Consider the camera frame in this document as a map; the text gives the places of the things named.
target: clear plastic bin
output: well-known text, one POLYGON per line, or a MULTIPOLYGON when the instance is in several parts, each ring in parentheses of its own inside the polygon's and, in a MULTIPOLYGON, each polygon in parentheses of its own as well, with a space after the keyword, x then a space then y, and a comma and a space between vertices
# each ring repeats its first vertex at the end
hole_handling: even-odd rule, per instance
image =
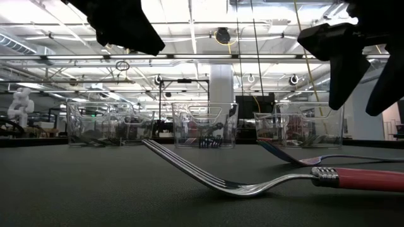
POLYGON ((71 146, 125 146, 151 138, 153 119, 124 102, 68 102, 71 146))
POLYGON ((328 103, 277 103, 274 111, 254 113, 257 139, 300 148, 342 146, 343 107, 332 110, 328 103))
POLYGON ((174 144, 178 148, 233 148, 236 103, 173 103, 174 144))

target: fork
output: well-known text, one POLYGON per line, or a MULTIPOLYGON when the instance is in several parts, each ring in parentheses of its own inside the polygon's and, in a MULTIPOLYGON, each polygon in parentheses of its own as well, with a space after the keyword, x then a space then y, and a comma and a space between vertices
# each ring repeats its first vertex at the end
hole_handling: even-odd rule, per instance
POLYGON ((313 158, 306 158, 303 160, 297 160, 294 157, 290 156, 286 152, 282 151, 280 148, 275 145, 267 142, 267 141, 257 141, 259 145, 261 145, 265 150, 269 151, 276 157, 280 158, 283 161, 287 161, 289 163, 293 163, 300 166, 316 166, 319 165, 320 162, 326 158, 357 158, 363 160, 374 160, 374 161, 384 161, 384 162, 404 162, 403 158, 378 158, 378 157, 368 157, 368 156, 357 156, 357 155, 348 155, 348 154, 327 154, 313 158))
POLYGON ((155 141, 145 139, 142 142, 165 161, 203 185, 235 197, 254 197, 281 183, 295 179, 312 180, 312 183, 318 187, 404 192, 404 173, 347 168, 313 167, 310 174, 293 173, 269 182, 253 184, 231 182, 198 168, 155 141))

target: fork handle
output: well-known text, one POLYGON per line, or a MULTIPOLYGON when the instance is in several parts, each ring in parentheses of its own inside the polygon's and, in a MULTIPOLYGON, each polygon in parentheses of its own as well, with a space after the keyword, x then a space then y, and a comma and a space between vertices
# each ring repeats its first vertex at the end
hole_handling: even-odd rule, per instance
POLYGON ((404 173, 323 167, 314 167, 311 173, 319 178, 313 180, 315 186, 404 192, 404 173))

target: white humanoid robot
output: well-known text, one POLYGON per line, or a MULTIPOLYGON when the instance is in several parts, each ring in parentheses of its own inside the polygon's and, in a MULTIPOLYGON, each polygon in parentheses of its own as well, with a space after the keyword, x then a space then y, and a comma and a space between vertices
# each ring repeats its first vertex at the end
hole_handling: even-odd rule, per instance
POLYGON ((33 101, 28 97, 31 93, 30 88, 18 88, 17 92, 13 95, 13 102, 8 108, 7 114, 10 119, 19 116, 19 125, 21 127, 27 126, 28 114, 33 112, 33 101))

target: dark gray table surface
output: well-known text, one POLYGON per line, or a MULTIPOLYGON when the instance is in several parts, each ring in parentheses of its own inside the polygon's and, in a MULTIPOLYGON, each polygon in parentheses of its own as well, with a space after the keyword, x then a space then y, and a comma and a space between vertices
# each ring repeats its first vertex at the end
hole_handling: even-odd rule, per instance
MULTIPOLYGON (((227 180, 257 183, 309 173, 257 145, 174 149, 227 180)), ((404 150, 288 149, 297 158, 404 150)), ((330 159, 324 166, 404 172, 403 163, 330 159)), ((404 194, 315 187, 309 180, 237 199, 216 193, 144 146, 0 149, 0 226, 404 226, 404 194)))

